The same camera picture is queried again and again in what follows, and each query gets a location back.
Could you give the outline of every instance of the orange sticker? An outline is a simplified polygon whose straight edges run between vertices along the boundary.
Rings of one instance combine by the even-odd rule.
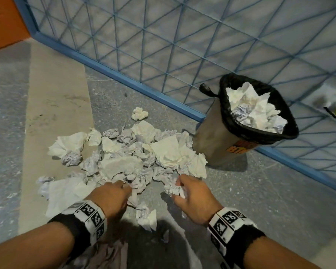
[[[256,146],[258,146],[257,143],[239,140],[234,145],[230,146],[227,151],[234,154],[244,154]]]

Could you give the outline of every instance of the trash bin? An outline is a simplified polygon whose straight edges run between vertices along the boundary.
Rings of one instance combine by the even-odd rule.
[[[287,120],[282,134],[262,131],[239,123],[232,115],[226,88],[234,90],[243,83],[253,85],[258,95],[270,92],[268,103],[280,110],[280,116]],[[246,76],[229,73],[219,81],[219,93],[214,94],[204,83],[199,90],[216,97],[207,117],[193,137],[193,149],[204,153],[210,166],[221,166],[260,145],[271,145],[280,140],[292,140],[299,135],[299,129],[291,111],[280,93],[270,85]]]

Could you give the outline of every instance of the wire mesh panel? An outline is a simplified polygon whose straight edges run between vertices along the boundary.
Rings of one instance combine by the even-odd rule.
[[[207,113],[222,75],[273,85],[301,135],[275,144],[336,180],[336,122],[301,102],[336,87],[336,0],[24,0],[41,33]]]

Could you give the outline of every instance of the black cable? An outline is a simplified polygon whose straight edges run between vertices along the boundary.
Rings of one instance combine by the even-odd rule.
[[[336,115],[335,115],[335,113],[333,113],[331,110],[329,110],[328,107],[324,106],[323,108],[324,108],[324,110],[327,111],[328,114],[330,114],[332,117],[334,117],[334,118],[336,119]]]

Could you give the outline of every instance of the gray floor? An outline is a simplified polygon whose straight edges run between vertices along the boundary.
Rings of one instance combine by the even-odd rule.
[[[0,242],[17,234],[29,63],[26,42],[0,50]],[[192,119],[88,67],[86,74],[98,130],[132,126],[130,115],[140,106],[149,112],[147,121],[159,129],[195,131],[197,122]],[[224,206],[241,209],[274,240],[310,259],[336,236],[334,190],[255,151],[228,168],[234,171],[208,168],[207,185]],[[159,194],[162,190],[153,183],[142,194],[162,219],[156,233],[129,223],[120,226],[129,228],[120,233],[130,245],[128,267],[187,268],[194,263],[189,248],[203,268],[217,266],[217,252],[207,244],[204,228],[183,220],[171,200]],[[166,228],[171,230],[170,243],[157,242]]]

